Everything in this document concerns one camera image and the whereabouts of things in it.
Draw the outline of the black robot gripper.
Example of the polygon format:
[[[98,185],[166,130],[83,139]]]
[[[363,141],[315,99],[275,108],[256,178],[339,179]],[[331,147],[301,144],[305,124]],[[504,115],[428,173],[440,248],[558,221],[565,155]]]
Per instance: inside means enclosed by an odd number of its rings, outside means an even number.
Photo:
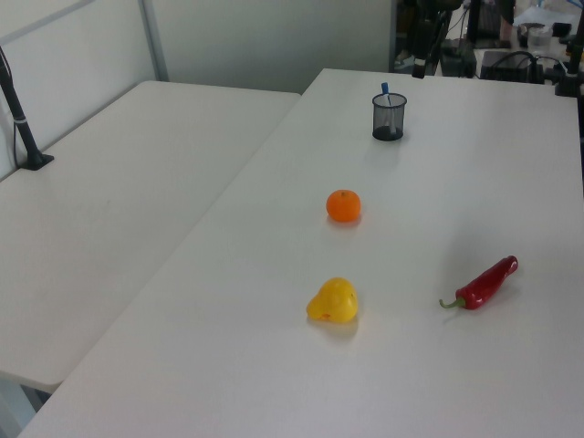
[[[442,29],[435,31],[434,29],[439,14],[446,10],[446,2],[409,1],[408,5],[414,10],[414,18],[408,33],[408,49],[413,56],[412,76],[414,78],[434,76],[440,60],[443,36]]]

